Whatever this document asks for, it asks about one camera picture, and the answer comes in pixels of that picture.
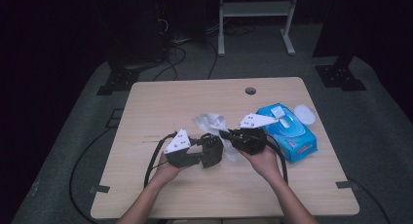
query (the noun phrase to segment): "forearm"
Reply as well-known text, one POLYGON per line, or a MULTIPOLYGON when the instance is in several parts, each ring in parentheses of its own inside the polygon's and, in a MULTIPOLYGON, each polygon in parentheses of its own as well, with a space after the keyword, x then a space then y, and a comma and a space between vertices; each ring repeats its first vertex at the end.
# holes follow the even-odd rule
POLYGON ((164 184, 150 182, 117 223, 145 223, 164 184))
POLYGON ((282 212, 289 223, 318 223, 280 175, 266 178, 266 180, 276 193, 282 212))

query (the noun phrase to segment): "floor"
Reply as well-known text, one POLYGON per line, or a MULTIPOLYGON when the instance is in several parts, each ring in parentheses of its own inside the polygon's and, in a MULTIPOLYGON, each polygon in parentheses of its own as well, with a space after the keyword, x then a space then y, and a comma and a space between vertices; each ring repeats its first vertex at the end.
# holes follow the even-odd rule
MULTIPOLYGON (((210 44, 188 43, 169 50, 169 62, 147 69, 139 81, 258 77, 300 77, 319 112, 344 172, 353 180, 360 206, 355 216, 318 216, 320 223, 409 223, 413 220, 413 126, 374 70, 355 57, 350 64, 366 91, 326 88, 315 66, 336 57, 312 57, 322 25, 292 25, 296 50, 289 56, 281 25, 250 28, 244 36, 226 37, 226 55, 216 57, 217 37, 210 44)), ((114 223, 94 220, 89 212, 111 143, 108 126, 119 122, 127 91, 96 95, 109 77, 106 62, 94 75, 68 117, 13 223, 114 223)), ((278 219, 209 220, 208 223, 280 223, 278 219)), ((206 223, 180 220, 172 223, 206 223)))

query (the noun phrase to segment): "hand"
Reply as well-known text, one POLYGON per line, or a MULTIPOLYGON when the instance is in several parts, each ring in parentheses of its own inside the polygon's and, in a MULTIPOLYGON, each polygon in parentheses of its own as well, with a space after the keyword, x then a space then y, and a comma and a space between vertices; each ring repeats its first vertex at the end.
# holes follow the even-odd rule
POLYGON ((277 163, 277 153, 269 146, 265 146, 261 152, 255 155, 249 155, 244 151, 239 151, 249 160, 255 171, 263 176, 264 179, 268 180, 269 178, 282 177, 279 164, 277 163))
POLYGON ((157 182, 162 186, 167 185, 185 168, 176 168, 168 163, 167 156, 162 152, 156 172, 150 182, 157 182))

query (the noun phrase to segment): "dark background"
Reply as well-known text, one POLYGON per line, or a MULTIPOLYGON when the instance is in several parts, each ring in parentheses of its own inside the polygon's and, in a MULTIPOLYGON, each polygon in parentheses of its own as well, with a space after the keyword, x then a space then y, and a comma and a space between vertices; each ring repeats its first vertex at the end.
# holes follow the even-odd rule
MULTIPOLYGON (((351 51, 371 65, 413 119, 412 0, 298 0, 293 23, 324 23, 314 56, 351 51)), ((0 222, 13 219, 94 70, 117 51, 165 58, 156 18, 194 36, 217 22, 218 0, 0 0, 0 222)))

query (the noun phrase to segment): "person's right hand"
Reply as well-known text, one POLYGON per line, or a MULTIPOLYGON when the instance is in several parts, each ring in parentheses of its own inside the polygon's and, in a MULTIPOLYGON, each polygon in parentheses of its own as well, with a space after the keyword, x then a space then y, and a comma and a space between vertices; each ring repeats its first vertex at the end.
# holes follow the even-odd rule
POLYGON ((242 150, 239 152, 249 160, 255 171, 264 179, 282 178, 277 163, 277 153, 269 146, 265 146, 261 152, 255 155, 249 155, 242 150))

